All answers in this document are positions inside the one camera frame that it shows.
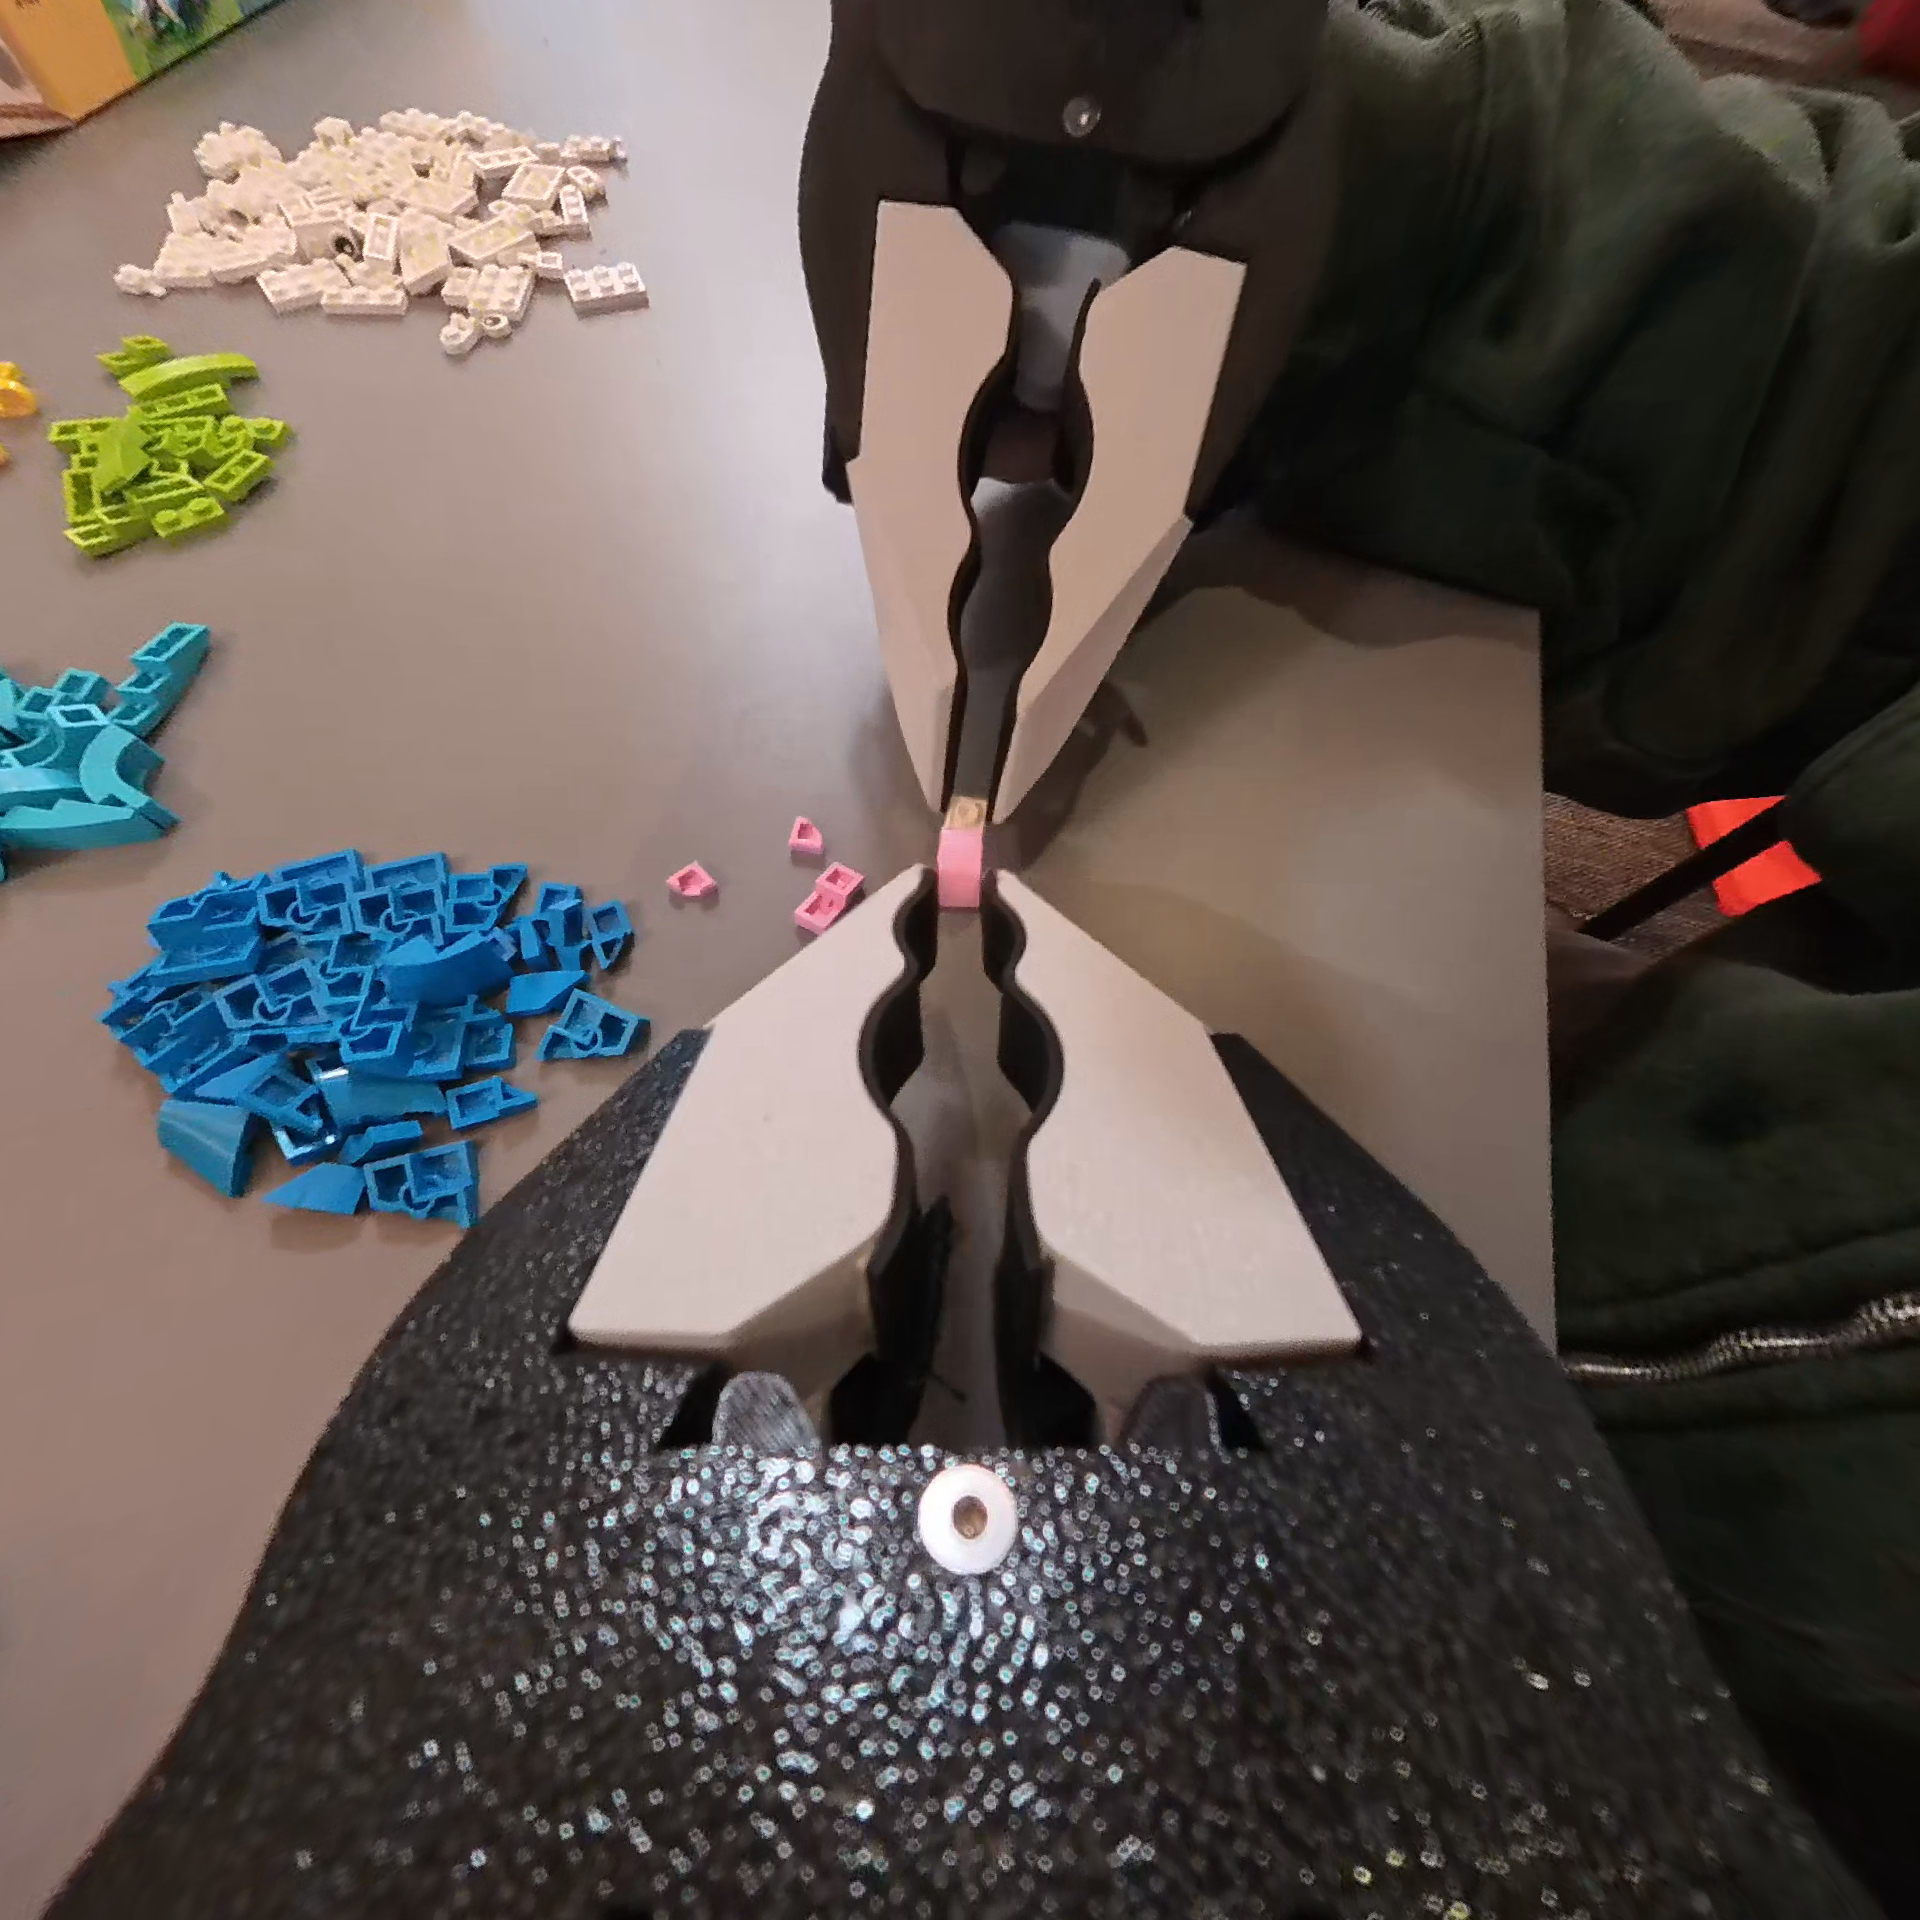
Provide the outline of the colourful lego box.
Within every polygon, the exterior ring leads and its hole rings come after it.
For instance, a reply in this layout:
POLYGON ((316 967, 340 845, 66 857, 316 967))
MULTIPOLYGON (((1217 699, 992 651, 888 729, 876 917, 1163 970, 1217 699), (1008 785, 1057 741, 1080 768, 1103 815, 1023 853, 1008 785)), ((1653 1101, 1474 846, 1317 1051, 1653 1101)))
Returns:
POLYGON ((2 139, 73 129, 273 2, 2 2, 2 139))

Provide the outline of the pile of blue lego bricks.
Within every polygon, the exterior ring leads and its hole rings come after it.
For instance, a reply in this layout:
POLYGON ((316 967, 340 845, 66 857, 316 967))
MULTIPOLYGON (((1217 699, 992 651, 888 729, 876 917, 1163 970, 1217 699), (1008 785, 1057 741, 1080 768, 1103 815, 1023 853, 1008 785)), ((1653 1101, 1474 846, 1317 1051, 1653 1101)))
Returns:
POLYGON ((629 906, 528 879, 346 849, 163 904, 101 1013, 161 1090, 161 1150, 228 1200, 266 1154, 277 1210, 469 1231, 481 1135, 539 1102, 513 1074, 521 1041, 535 1065, 650 1041, 605 986, 633 953, 629 906))

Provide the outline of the orange tag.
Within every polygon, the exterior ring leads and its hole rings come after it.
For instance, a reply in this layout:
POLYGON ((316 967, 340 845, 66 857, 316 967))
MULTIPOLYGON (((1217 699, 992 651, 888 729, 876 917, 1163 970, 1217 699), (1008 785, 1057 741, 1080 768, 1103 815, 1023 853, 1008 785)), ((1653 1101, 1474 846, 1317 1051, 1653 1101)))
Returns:
MULTIPOLYGON (((1688 829, 1697 849, 1705 850, 1751 826, 1779 803, 1780 799, 1705 801, 1688 809, 1688 829)), ((1716 911, 1733 922, 1815 886, 1820 886, 1818 872, 1786 839, 1777 839, 1713 879, 1713 897, 1716 911)))

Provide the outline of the pile of turquoise lego bricks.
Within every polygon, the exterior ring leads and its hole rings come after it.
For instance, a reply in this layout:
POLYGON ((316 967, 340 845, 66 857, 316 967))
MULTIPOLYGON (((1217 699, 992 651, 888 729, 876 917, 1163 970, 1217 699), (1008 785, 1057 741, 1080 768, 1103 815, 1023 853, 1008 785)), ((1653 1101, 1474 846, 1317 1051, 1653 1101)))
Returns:
POLYGON ((155 735, 211 649, 199 623, 163 626, 107 681, 66 671, 56 683, 2 677, 2 873, 21 857, 146 846, 179 816, 153 797, 155 735))

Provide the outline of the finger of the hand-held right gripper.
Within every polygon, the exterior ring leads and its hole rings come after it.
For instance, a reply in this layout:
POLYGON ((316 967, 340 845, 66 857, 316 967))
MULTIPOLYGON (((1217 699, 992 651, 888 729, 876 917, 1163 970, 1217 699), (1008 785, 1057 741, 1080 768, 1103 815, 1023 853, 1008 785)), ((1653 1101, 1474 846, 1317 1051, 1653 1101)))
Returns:
POLYGON ((1016 283, 952 206, 881 201, 849 487, 881 663, 925 805, 964 717, 957 608, 976 566, 976 416, 1016 351, 1016 283))
POLYGON ((1241 283, 1241 263, 1171 248, 1089 303, 1072 365, 1089 472, 1048 553, 1048 631, 1017 686, 997 823, 1057 762, 1193 528, 1186 504, 1241 283))

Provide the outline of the pile of white lego bricks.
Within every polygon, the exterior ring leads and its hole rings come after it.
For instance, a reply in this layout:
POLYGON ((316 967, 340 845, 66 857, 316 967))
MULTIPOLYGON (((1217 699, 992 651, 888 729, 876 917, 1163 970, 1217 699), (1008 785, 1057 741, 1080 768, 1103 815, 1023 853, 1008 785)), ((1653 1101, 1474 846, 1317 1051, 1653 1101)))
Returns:
POLYGON ((112 273, 122 297, 249 286, 277 318, 429 309, 445 357, 515 336, 541 290, 581 320, 652 303, 636 263, 586 251, 629 163, 612 135, 401 107, 368 126, 323 117, 296 151, 220 121, 193 158, 201 187, 167 199, 152 263, 112 273))

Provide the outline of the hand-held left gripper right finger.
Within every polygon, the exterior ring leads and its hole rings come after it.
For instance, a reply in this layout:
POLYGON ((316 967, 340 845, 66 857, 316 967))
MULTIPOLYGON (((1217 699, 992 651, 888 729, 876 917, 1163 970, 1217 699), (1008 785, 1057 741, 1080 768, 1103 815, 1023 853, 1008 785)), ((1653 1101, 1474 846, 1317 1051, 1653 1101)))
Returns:
POLYGON ((1352 1357, 1360 1328, 1204 1025, 1016 877, 981 899, 999 1071, 1029 1110, 1003 1366, 1352 1357))

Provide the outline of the pile of lime lego bricks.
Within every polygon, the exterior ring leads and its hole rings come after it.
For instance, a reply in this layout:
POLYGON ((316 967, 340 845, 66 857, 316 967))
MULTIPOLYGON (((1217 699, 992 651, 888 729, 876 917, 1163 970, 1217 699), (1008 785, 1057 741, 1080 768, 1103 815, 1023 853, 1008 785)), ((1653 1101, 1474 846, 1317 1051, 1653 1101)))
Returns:
POLYGON ((179 354, 163 339, 133 335, 104 352, 101 366, 122 407, 56 419, 43 434, 65 465, 65 541, 90 561, 226 528, 296 440, 287 422, 240 410, 235 389, 259 376, 247 354, 179 354))

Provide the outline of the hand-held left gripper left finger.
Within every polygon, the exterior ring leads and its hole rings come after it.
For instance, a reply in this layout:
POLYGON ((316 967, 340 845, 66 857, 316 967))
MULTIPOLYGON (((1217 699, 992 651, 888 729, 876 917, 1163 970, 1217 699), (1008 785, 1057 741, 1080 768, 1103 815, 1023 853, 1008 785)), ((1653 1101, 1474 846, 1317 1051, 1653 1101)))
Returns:
POLYGON ((860 1359, 903 1339, 933 872, 857 904, 712 1021, 567 1330, 600 1352, 860 1359))

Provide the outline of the green zip jacket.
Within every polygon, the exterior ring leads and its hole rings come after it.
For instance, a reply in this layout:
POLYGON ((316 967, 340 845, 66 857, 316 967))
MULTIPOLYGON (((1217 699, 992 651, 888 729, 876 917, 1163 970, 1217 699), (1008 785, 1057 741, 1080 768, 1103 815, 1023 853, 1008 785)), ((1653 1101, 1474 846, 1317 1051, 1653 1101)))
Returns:
POLYGON ((1783 837, 1815 886, 1643 973, 1559 1101, 1557 1326, 1741 1714, 1916 1917, 1916 694, 1783 837))

